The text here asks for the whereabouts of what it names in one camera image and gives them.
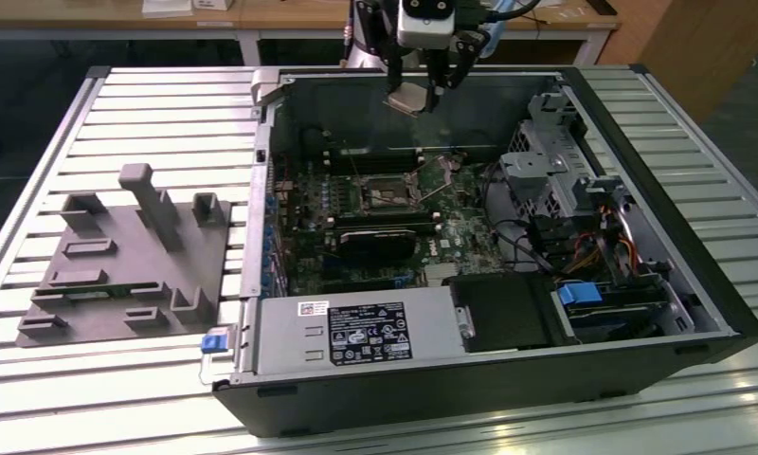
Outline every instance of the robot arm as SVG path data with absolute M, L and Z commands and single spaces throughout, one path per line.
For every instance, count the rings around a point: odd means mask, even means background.
M 411 116 L 431 112 L 446 89 L 462 83 L 491 41 L 483 24 L 522 16 L 538 3 L 528 0 L 519 8 L 496 12 L 479 0 L 352 0 L 347 66 L 384 69 L 386 103 Z M 450 52 L 456 54 L 454 66 Z M 418 66 L 416 58 L 427 67 L 426 87 L 402 80 L 403 68 Z

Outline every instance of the table leg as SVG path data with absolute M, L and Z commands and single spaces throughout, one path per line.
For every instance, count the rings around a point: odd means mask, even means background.
M 572 64 L 576 65 L 592 65 L 598 61 L 598 56 L 603 50 L 603 45 L 606 44 L 606 38 L 608 38 L 608 33 L 611 30 L 594 30 L 587 33 L 587 38 L 580 49 L 575 54 L 575 60 Z
M 241 58 L 246 66 L 260 66 L 260 54 L 256 50 L 256 41 L 259 33 L 256 30 L 238 30 L 235 32 L 235 39 L 241 47 Z

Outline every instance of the motherboard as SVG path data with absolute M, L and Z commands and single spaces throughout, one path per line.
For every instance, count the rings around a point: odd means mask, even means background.
M 487 163 L 443 150 L 374 155 L 326 153 L 279 185 L 290 295 L 439 286 L 504 269 L 479 204 Z

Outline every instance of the wooden table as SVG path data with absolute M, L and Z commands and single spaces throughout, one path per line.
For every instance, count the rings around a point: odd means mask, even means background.
M 241 53 L 246 64 L 259 64 L 256 42 L 262 39 L 342 39 L 348 0 L 241 0 L 238 25 Z M 616 16 L 595 13 L 584 0 L 564 0 L 556 7 L 536 8 L 535 18 L 507 22 L 503 40 L 579 41 L 575 64 L 595 64 Z
M 233 39 L 246 65 L 259 65 L 260 39 L 340 39 L 348 0 L 234 0 L 227 11 L 146 19 L 142 0 L 0 0 L 0 40 Z M 616 16 L 600 16 L 584 0 L 538 8 L 539 25 L 507 23 L 504 40 L 578 41 L 576 64 L 594 64 Z
M 241 6 L 147 19 L 142 0 L 0 0 L 0 40 L 234 40 Z

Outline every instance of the paper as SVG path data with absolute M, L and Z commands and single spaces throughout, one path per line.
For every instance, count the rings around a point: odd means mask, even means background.
M 142 17 L 146 19 L 191 15 L 190 0 L 142 0 Z

